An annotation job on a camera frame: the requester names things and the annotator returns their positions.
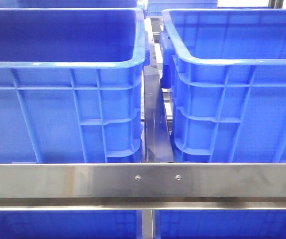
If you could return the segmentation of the steel shelf front rail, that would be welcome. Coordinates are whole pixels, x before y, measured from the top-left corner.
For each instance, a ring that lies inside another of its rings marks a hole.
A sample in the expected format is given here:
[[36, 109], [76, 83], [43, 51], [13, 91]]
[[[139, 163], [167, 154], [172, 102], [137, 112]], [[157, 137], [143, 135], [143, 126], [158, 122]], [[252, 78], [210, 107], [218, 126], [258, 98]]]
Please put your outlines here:
[[0, 211], [286, 209], [286, 164], [0, 164]]

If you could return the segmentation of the lower right blue crate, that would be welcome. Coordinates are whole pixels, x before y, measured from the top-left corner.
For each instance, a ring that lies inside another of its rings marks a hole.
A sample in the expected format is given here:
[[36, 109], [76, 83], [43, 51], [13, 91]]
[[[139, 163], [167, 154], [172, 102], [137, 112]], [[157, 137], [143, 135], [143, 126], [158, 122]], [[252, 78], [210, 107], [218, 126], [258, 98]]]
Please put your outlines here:
[[161, 210], [159, 239], [286, 239], [286, 210]]

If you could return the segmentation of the steel centre divider bar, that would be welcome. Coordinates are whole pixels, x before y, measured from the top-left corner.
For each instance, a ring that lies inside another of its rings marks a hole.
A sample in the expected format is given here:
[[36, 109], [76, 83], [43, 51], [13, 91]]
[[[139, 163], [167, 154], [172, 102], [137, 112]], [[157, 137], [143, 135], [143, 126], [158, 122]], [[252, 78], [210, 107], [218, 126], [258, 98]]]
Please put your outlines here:
[[156, 65], [144, 67], [145, 161], [173, 163], [167, 116]]

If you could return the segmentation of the blue plastic crate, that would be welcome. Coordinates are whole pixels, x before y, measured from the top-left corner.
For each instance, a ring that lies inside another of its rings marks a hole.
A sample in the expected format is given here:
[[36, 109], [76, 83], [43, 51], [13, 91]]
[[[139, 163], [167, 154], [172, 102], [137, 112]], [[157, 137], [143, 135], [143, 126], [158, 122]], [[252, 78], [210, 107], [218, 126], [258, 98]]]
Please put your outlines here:
[[137, 163], [137, 8], [0, 8], [0, 164]]
[[177, 162], [286, 163], [286, 9], [167, 9]]

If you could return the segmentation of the left blue plastic crate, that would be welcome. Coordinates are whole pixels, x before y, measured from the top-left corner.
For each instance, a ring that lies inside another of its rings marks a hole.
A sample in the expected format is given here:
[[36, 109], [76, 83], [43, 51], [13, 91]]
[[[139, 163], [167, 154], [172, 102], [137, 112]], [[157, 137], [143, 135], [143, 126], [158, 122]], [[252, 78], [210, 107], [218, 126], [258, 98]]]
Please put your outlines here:
[[0, 8], [0, 164], [137, 163], [137, 8]]

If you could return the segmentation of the lower left blue crate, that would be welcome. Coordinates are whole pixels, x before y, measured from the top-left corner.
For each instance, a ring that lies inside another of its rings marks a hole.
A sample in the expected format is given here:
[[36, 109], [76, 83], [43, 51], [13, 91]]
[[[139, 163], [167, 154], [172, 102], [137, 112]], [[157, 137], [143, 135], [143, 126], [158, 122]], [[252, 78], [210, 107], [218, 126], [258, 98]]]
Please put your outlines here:
[[2, 211], [0, 239], [140, 239], [139, 211]]

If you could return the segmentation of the back left blue crate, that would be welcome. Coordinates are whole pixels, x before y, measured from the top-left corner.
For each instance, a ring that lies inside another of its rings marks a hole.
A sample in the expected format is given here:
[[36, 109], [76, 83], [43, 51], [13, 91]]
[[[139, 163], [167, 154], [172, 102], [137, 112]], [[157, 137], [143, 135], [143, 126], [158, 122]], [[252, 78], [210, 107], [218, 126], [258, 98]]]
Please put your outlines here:
[[0, 0], [0, 8], [139, 8], [143, 0]]

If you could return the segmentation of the back right blue crate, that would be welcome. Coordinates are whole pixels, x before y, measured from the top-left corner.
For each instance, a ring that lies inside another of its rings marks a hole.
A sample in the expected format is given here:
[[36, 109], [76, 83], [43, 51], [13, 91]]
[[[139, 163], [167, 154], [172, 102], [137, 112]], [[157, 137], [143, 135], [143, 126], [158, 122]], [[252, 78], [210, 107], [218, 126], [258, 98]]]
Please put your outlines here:
[[149, 0], [148, 16], [161, 16], [165, 9], [172, 8], [217, 8], [217, 0]]

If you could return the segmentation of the right blue plastic crate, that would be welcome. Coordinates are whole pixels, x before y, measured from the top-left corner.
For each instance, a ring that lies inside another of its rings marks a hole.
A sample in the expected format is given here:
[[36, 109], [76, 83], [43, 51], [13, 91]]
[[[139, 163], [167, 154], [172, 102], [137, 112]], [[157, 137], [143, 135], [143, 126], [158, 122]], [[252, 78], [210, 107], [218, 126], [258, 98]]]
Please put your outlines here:
[[177, 162], [286, 163], [286, 9], [167, 9]]

